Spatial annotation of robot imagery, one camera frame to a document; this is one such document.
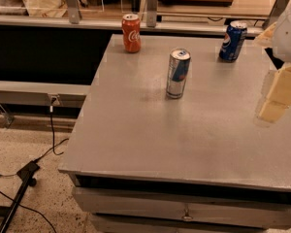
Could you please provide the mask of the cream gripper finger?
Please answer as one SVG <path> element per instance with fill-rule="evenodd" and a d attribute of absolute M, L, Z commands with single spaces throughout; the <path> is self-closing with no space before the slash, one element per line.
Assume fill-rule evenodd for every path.
<path fill-rule="evenodd" d="M 258 117 L 267 122 L 278 121 L 291 106 L 291 63 L 274 72 Z"/>
<path fill-rule="evenodd" d="M 275 27 L 276 23 L 274 22 L 253 40 L 253 44 L 264 49 L 270 48 L 272 46 L 272 38 L 274 35 Z"/>

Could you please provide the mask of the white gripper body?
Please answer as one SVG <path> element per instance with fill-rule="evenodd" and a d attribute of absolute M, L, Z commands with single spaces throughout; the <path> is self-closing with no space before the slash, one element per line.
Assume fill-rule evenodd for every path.
<path fill-rule="evenodd" d="M 291 3 L 276 22 L 272 46 L 274 57 L 291 63 Z"/>

